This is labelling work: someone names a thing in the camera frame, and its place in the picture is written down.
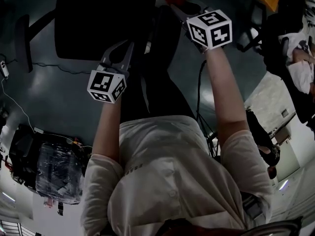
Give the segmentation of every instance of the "black pants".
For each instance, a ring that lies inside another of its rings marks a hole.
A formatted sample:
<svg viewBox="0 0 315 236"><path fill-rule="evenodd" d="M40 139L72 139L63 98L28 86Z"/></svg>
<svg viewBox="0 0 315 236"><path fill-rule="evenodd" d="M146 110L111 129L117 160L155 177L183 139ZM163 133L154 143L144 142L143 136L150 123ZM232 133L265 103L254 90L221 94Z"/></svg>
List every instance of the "black pants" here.
<svg viewBox="0 0 315 236"><path fill-rule="evenodd" d="M254 138L254 141L257 145L265 146L272 151L273 143L269 138L268 133L264 130L264 128L259 124L257 117L254 112L246 111L247 122L250 127L250 131Z"/></svg>
<svg viewBox="0 0 315 236"><path fill-rule="evenodd" d="M138 70L132 70L127 81L127 88L122 95L121 123L171 115L184 115L195 119L183 94L170 79L166 70L156 72L154 76L143 76L146 82L149 109L142 93L140 73Z"/></svg>

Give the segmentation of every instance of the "concrete floor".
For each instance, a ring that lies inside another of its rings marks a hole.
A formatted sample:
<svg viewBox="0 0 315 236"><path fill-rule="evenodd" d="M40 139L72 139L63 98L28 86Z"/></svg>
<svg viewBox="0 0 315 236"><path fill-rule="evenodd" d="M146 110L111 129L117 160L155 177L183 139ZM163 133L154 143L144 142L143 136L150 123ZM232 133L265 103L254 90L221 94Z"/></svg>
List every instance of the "concrete floor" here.
<svg viewBox="0 0 315 236"><path fill-rule="evenodd" d="M238 20L251 0L192 0L202 7L221 9L233 22L233 44L225 47L243 99L246 100L266 73L263 58L249 50L241 53L235 48L243 22ZM0 53L8 60L15 58L13 42L14 25L24 14L30 15L30 23L55 8L56 0L5 0L10 11L0 18ZM184 94L195 112L197 104L197 81L199 68L204 57L195 46L183 36L179 41L175 57L169 67L169 74ZM33 62L60 64L71 71L91 71L97 61L60 59L54 43L54 21L31 41ZM87 145L94 139L102 103L94 101L86 91L89 75L71 75L55 67L34 66L32 73L22 71L16 62L8 65L9 79L4 82L6 93L13 97L29 115L32 126L40 129L77 136ZM0 93L10 116L3 129L2 146L10 147L13 134L20 123L27 124L27 118L12 100ZM216 119L211 85L206 70L202 76L201 114L215 129Z"/></svg>

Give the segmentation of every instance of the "power strip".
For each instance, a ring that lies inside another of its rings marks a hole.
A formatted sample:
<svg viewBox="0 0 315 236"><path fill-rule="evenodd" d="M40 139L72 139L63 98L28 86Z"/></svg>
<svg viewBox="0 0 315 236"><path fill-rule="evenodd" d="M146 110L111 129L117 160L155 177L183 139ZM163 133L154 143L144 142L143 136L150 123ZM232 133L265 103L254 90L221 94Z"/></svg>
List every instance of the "power strip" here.
<svg viewBox="0 0 315 236"><path fill-rule="evenodd" d="M2 60L0 62L0 66L1 66L1 72L3 74L4 77L8 77L9 76L9 71L8 68L6 67L5 61Z"/></svg>

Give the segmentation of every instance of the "white cloth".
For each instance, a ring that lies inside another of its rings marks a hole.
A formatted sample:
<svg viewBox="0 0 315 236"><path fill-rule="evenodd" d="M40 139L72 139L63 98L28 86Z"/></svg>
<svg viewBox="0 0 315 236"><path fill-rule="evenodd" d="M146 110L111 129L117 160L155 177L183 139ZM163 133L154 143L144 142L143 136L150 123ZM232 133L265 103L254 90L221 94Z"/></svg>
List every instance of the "white cloth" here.
<svg viewBox="0 0 315 236"><path fill-rule="evenodd" d="M272 188L252 135L232 135L221 163L208 155L197 122L186 116L129 121L120 127L124 168L92 155L85 174L85 235L111 224L117 235L154 236L167 219L185 218L206 228L245 229L240 191L261 199L270 219Z"/></svg>
<svg viewBox="0 0 315 236"><path fill-rule="evenodd" d="M288 50L286 54L286 67L289 70L296 88L300 92L309 94L311 87L310 83L314 81L314 65L312 63L308 63L307 61L293 63L292 57L292 53L295 48L301 49L309 55L312 55L308 45L307 37L302 31L300 31L298 33L289 33L279 36L279 42L281 43L282 39L285 37L288 37L289 39Z"/></svg>

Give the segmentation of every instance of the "ceiling light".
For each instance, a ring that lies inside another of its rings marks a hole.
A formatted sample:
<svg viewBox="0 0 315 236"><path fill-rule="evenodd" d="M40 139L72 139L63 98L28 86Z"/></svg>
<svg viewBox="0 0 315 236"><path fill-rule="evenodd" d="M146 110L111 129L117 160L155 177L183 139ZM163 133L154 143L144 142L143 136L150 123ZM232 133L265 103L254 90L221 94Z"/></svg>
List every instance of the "ceiling light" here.
<svg viewBox="0 0 315 236"><path fill-rule="evenodd" d="M288 182L289 180L286 180L284 183L283 183L283 185L280 187L280 191L284 188L284 186L286 185L286 183Z"/></svg>
<svg viewBox="0 0 315 236"><path fill-rule="evenodd" d="M4 194L7 198L9 198L10 200L12 200L13 202L15 202L15 200L13 198L11 198L9 195L5 194L4 192L2 192L2 194Z"/></svg>

